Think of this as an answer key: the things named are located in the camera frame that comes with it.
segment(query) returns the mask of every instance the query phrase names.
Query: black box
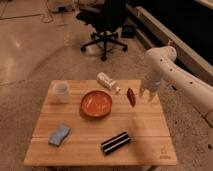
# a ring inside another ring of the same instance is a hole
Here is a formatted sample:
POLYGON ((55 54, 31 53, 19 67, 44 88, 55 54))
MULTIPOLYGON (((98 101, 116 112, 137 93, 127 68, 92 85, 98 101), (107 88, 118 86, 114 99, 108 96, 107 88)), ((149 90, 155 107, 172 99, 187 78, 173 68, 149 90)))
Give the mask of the black box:
POLYGON ((122 38, 134 38, 135 37, 135 26, 134 25, 123 25, 121 37, 122 38))

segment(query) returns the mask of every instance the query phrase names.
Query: chair wheel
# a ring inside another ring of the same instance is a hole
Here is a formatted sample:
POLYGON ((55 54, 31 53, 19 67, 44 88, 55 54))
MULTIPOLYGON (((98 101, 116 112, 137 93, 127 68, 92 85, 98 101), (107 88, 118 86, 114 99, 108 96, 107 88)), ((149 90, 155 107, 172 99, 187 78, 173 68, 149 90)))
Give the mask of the chair wheel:
POLYGON ((124 46, 123 49, 122 49, 124 52, 126 52, 128 50, 128 47, 127 46, 124 46))
POLYGON ((106 61, 107 60, 106 56, 101 57, 101 60, 106 61))
POLYGON ((95 34, 94 33, 91 34, 90 37, 91 37, 92 40, 94 40, 95 39, 95 34))
POLYGON ((82 46, 82 47, 81 47, 81 51, 82 51, 82 52, 85 52, 85 51, 86 51, 86 47, 82 46))

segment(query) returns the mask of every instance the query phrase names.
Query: logo on table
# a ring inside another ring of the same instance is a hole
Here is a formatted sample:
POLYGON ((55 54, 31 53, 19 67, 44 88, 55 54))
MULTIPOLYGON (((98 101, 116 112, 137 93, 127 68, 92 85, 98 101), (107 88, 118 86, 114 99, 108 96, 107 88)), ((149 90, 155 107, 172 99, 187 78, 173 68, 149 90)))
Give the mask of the logo on table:
POLYGON ((171 157, 167 155, 167 150, 165 147, 161 148, 160 159, 171 159, 171 157))

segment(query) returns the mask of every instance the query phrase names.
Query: chair base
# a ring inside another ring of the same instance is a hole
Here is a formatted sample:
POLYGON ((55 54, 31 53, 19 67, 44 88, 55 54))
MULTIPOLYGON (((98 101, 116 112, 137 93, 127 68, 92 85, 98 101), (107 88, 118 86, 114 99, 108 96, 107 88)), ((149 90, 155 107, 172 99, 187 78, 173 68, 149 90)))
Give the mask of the chair base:
POLYGON ((93 33, 91 35, 91 38, 92 39, 95 39, 89 43, 86 43, 84 44, 82 47, 81 47, 81 51, 82 52, 85 52, 86 51, 86 47, 87 46, 90 46, 90 45, 94 45, 94 44, 97 44, 97 43, 100 43, 100 42, 103 42, 104 43, 104 51, 103 51, 103 56, 101 57, 101 60, 102 61, 106 61, 107 60, 107 57, 106 57, 106 54, 107 54, 107 42, 110 42, 110 43, 113 43, 113 44, 117 44, 117 45, 120 45, 120 46, 123 46, 122 50, 124 52, 126 52, 128 50, 128 46, 124 43, 121 43, 117 40, 115 40, 116 38, 118 38, 118 33, 112 33, 112 34, 109 34, 107 35, 106 32, 104 32, 103 35, 101 34, 98 34, 98 33, 93 33))

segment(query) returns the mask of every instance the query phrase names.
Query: table leg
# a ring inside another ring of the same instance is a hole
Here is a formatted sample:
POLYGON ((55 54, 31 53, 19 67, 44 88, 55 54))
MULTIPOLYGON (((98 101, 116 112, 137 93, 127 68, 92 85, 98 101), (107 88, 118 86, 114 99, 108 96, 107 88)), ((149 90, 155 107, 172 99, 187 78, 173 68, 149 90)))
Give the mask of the table leg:
POLYGON ((158 166, 151 166, 147 171, 154 171, 157 168, 158 168, 158 166))
POLYGON ((57 169, 55 167, 52 166, 47 166, 46 167, 48 171, 57 171, 57 169))

